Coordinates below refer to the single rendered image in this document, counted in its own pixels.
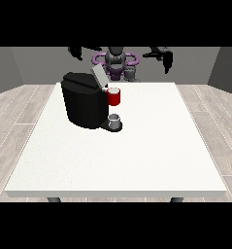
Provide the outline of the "red pod holder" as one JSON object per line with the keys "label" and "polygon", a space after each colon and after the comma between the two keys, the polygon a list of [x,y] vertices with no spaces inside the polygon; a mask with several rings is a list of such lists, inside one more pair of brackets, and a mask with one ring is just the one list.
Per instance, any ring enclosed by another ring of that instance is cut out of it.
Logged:
{"label": "red pod holder", "polygon": [[120,103],[120,89],[109,88],[107,89],[108,104],[111,106],[117,106]]}

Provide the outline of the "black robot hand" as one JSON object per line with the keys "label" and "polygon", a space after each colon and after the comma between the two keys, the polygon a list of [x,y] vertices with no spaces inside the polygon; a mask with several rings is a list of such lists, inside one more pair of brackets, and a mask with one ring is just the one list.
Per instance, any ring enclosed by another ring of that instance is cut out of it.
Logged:
{"label": "black robot hand", "polygon": [[[101,52],[102,48],[101,47],[88,47],[89,50]],[[71,46],[68,48],[68,52],[71,54],[72,57],[76,58],[79,61],[82,61],[82,48],[81,47],[74,47]]]}
{"label": "black robot hand", "polygon": [[168,47],[150,47],[150,52],[144,54],[144,58],[155,58],[163,63],[165,73],[168,73],[173,65],[173,53]]}

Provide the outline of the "small grey coffee pod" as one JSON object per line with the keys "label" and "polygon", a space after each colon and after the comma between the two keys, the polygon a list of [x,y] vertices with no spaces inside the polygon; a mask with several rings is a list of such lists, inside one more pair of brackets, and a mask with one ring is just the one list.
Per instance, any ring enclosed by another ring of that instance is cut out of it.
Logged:
{"label": "small grey coffee pod", "polygon": [[132,82],[135,79],[136,68],[134,66],[127,66],[124,70],[124,79]]}

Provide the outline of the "pale grey machine lid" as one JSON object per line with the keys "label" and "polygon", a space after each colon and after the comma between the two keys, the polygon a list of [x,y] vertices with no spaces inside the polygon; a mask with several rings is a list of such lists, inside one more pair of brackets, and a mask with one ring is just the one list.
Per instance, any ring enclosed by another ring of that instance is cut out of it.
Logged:
{"label": "pale grey machine lid", "polygon": [[95,77],[99,87],[103,89],[109,82],[109,79],[101,64],[97,64],[91,68],[91,73]]}

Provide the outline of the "black coffee machine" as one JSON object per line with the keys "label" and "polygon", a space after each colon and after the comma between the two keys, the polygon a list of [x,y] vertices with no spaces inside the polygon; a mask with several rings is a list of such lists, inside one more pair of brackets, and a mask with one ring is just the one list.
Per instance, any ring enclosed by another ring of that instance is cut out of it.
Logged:
{"label": "black coffee machine", "polygon": [[107,89],[101,89],[92,74],[69,72],[63,76],[61,88],[68,119],[83,128],[104,128],[110,132],[122,130],[109,128]]}

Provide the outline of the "small grey cup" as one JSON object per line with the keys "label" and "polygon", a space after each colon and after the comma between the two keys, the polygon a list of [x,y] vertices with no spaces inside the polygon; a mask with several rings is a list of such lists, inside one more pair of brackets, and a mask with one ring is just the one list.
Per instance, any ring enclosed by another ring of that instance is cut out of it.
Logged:
{"label": "small grey cup", "polygon": [[120,117],[118,114],[111,114],[108,116],[109,128],[117,129],[120,126]]}

